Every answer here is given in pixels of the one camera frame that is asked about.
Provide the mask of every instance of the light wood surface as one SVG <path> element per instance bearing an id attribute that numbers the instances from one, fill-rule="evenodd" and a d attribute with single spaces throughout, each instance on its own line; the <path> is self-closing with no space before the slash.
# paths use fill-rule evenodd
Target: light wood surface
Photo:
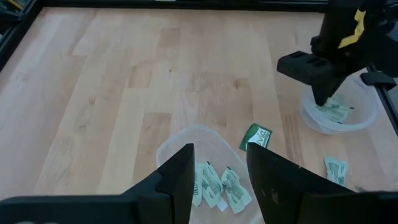
<path id="1" fill-rule="evenodd" d="M 0 74 L 0 198 L 120 194 L 157 148 L 193 124 L 238 149 L 256 122 L 269 149 L 347 187 L 398 190 L 398 140 L 384 109 L 371 128 L 326 136 L 299 115 L 304 86 L 275 70 L 309 51 L 322 14 L 44 9 Z"/>

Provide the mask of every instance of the black metal frame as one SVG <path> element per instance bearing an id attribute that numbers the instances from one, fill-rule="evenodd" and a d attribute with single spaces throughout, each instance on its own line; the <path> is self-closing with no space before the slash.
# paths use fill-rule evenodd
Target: black metal frame
<path id="1" fill-rule="evenodd" d="M 244 11 L 325 12 L 328 0 L 31 0 L 21 12 L 21 21 L 0 38 L 0 71 L 43 7 L 97 7 L 146 9 L 213 9 Z M 398 134 L 398 113 L 385 88 L 376 87 L 392 126 Z"/>

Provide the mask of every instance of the plastic container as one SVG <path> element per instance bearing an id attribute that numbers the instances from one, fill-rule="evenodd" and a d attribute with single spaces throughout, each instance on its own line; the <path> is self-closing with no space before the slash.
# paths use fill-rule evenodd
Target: plastic container
<path id="1" fill-rule="evenodd" d="M 365 85 L 359 77 L 348 77 L 334 96 L 354 108 L 342 123 L 328 119 L 317 109 L 311 87 L 304 89 L 300 114 L 305 124 L 323 134 L 342 134 L 366 128 L 375 122 L 379 111 L 376 90 Z"/>
<path id="2" fill-rule="evenodd" d="M 240 176 L 241 185 L 248 190 L 253 198 L 245 209 L 237 214 L 232 212 L 225 193 L 222 194 L 222 197 L 228 203 L 228 208 L 223 212 L 217 206 L 210 208 L 206 200 L 202 198 L 201 205 L 198 208 L 191 204 L 190 223 L 251 223 L 259 212 L 259 206 L 251 187 L 247 165 L 240 159 L 234 149 L 210 128 L 194 125 L 175 133 L 157 150 L 157 167 L 161 166 L 187 143 L 194 143 L 195 160 L 198 162 L 209 161 L 220 178 L 227 166 L 234 170 Z"/>

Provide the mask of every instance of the wooden table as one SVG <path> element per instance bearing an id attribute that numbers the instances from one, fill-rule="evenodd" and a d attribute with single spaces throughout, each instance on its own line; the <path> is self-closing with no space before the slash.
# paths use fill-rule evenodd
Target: wooden table
<path id="1" fill-rule="evenodd" d="M 310 50 L 322 14 L 44 9 L 0 74 L 0 198 L 119 194 L 155 168 L 157 148 L 193 124 L 238 149 L 256 122 L 269 149 L 347 187 L 398 190 L 398 140 L 383 108 L 371 128 L 318 134 L 304 86 L 275 70 Z"/>

